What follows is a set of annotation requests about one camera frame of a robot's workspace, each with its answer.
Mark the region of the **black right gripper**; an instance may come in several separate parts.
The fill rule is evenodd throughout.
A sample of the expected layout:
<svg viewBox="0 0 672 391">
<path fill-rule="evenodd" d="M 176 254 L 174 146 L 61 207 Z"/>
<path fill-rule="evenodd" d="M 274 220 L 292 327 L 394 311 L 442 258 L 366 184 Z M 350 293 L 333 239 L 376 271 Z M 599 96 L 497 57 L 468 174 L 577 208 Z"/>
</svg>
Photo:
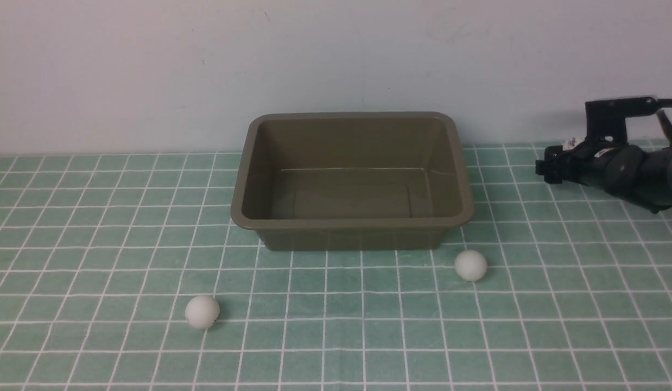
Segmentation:
<svg viewBox="0 0 672 391">
<path fill-rule="evenodd" d="M 563 180 L 594 187 L 616 197 L 633 191 L 646 152 L 628 144 L 621 147 L 578 146 L 563 152 L 563 147 L 547 147 L 543 159 L 535 161 L 535 173 L 548 185 Z"/>
</svg>

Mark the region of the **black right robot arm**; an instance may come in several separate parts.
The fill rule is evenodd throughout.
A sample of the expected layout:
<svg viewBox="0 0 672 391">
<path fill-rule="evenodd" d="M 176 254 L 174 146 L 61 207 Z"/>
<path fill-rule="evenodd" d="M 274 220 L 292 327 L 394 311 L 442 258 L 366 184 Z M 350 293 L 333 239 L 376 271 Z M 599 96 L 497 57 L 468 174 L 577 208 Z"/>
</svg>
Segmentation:
<svg viewBox="0 0 672 391">
<path fill-rule="evenodd" d="M 604 191 L 652 213 L 672 207 L 672 148 L 646 152 L 636 144 L 551 146 L 535 163 L 550 185 L 569 181 Z"/>
</svg>

